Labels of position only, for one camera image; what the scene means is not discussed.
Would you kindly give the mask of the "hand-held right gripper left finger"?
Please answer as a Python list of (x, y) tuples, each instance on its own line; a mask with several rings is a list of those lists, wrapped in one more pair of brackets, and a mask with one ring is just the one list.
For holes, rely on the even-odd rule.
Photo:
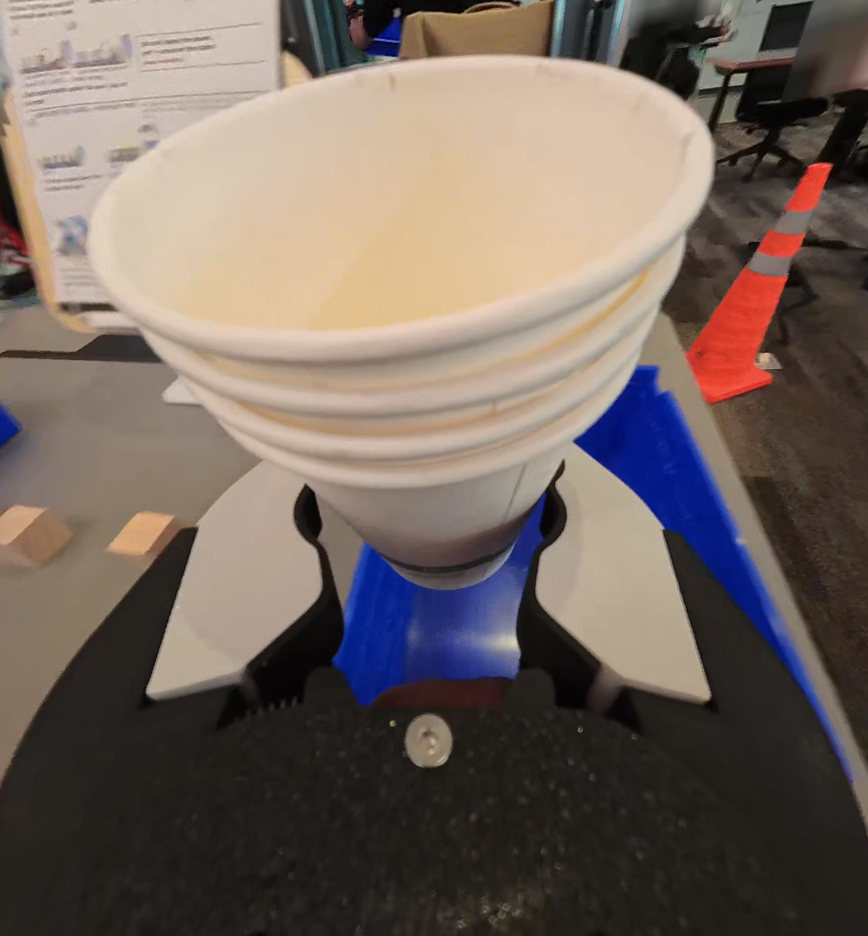
[(147, 697), (300, 696), (344, 636), (322, 533), (313, 491), (292, 474), (262, 462), (231, 485), (197, 525)]

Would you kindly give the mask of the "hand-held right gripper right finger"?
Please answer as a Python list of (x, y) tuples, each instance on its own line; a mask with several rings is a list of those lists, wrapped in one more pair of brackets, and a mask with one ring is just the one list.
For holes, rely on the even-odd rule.
[(516, 623), (521, 669), (562, 708), (612, 708), (626, 690), (702, 705), (712, 692), (666, 530), (638, 495), (569, 446), (540, 515)]

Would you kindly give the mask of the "white paper cup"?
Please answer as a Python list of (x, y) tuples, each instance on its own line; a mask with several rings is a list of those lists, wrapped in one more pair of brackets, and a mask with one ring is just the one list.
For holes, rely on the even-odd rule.
[(574, 442), (615, 402), (640, 352), (607, 354), (508, 415), (485, 415), (424, 439), (429, 455), (346, 458), (295, 452), (287, 432), (238, 403), (202, 398), (229, 436), (310, 486), (400, 575), (435, 589), (457, 589), (492, 575), (507, 559), (533, 508), (575, 450)]
[(177, 132), (110, 186), (89, 262), (146, 337), (353, 364), (604, 307), (685, 238), (714, 145), (648, 79), (548, 57), (369, 65)]
[[(210, 412), (202, 398), (204, 391), (192, 386), (184, 379), (183, 381), (190, 388), (197, 402), (204, 405)], [(254, 415), (263, 415), (275, 420), (279, 427), (287, 430), (285, 434), (279, 436), (279, 439), (289, 442), (291, 449), (295, 452), (326, 455), (329, 454), (330, 450), (321, 446), (323, 437), (332, 439), (341, 437), (344, 440), (354, 437), (356, 441), (345, 445), (343, 448), (343, 455), (346, 458), (367, 460), (374, 454), (381, 457), (414, 458), (432, 453), (432, 443), (425, 444), (424, 439), (432, 437), (434, 433), (442, 430), (458, 429), (485, 415), (508, 415), (511, 410), (518, 406), (534, 403), (539, 396), (547, 391), (560, 390), (563, 387), (562, 385), (563, 382), (544, 392), (528, 394), (526, 397), (516, 400), (454, 408), (442, 413), (426, 415), (396, 415), (381, 419), (347, 418), (297, 422), (284, 418), (280, 413), (262, 412), (243, 404), (240, 404), (244, 407), (240, 415), (244, 415), (245, 410), (250, 409)], [(234, 403), (219, 397), (216, 393), (210, 393), (210, 395), (215, 398), (216, 402)]]
[(685, 256), (682, 236), (624, 286), (547, 323), (436, 353), (340, 370), (235, 361), (151, 332), (147, 344), (192, 386), (291, 421), (381, 419), (499, 403), (544, 392), (641, 350)]

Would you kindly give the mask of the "wooden top table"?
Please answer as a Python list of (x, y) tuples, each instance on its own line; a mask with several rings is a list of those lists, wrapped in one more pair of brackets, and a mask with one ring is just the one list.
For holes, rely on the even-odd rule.
[(713, 70), (721, 76), (721, 84), (714, 100), (713, 108), (707, 122), (709, 130), (714, 133), (720, 123), (726, 101), (729, 96), (732, 78), (737, 75), (749, 75), (755, 71), (761, 71), (769, 68), (785, 67), (793, 64), (798, 50), (788, 50), (787, 52), (764, 53), (751, 60), (732, 61), (719, 58), (708, 58), (705, 64), (708, 64)]

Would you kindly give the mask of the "white poster board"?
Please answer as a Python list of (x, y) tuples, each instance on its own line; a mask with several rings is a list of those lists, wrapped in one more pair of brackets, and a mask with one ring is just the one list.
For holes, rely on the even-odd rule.
[(177, 130), (278, 89), (280, 20), (276, 1), (0, 1), (5, 161), (58, 321), (124, 321), (89, 264), (97, 201)]

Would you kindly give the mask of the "brown paper bag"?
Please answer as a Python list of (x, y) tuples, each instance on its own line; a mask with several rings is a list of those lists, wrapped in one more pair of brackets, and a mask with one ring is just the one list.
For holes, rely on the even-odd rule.
[(402, 61), (465, 55), (544, 57), (554, 15), (554, 2), (486, 2), (462, 13), (417, 12), (405, 20), (398, 56)]

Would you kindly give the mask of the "wooden cube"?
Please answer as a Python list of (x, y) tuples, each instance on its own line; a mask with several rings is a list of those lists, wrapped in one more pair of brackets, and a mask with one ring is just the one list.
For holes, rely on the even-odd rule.
[(167, 548), (181, 529), (174, 515), (141, 511), (123, 526), (105, 551), (115, 556), (151, 561)]
[(0, 515), (0, 561), (28, 568), (46, 566), (73, 536), (62, 515), (52, 509), (11, 507)]

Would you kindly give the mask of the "black office chair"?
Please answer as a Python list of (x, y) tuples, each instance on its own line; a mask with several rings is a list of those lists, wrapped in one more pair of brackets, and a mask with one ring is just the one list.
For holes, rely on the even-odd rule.
[(803, 173), (807, 169), (807, 164), (780, 145), (781, 134), (786, 129), (803, 126), (819, 118), (827, 112), (829, 106), (829, 97), (802, 98), (792, 101), (755, 101), (751, 104), (740, 105), (737, 119), (745, 123), (747, 133), (760, 132), (763, 133), (763, 137), (760, 142), (750, 147), (722, 156), (716, 160), (716, 165), (735, 167), (740, 161), (754, 157), (752, 167), (744, 177), (744, 181), (751, 181), (758, 167), (768, 157), (775, 158), (779, 166)]

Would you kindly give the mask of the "orange traffic cone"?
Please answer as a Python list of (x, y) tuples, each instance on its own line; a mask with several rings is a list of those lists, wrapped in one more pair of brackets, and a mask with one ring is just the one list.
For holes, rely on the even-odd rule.
[(707, 404), (772, 382), (772, 374), (755, 361), (831, 171), (829, 162), (805, 170), (782, 214), (687, 351), (688, 366)]

